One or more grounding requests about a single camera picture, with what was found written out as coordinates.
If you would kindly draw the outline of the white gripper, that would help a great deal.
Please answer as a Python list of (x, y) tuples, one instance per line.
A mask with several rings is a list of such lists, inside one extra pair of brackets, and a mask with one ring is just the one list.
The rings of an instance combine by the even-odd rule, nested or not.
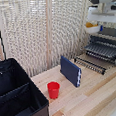
[[(116, 23), (116, 11), (108, 10), (106, 13), (101, 13), (98, 8), (90, 7), (88, 9), (87, 17), (89, 21), (101, 21)], [(104, 27), (100, 25), (100, 31), (103, 31)]]

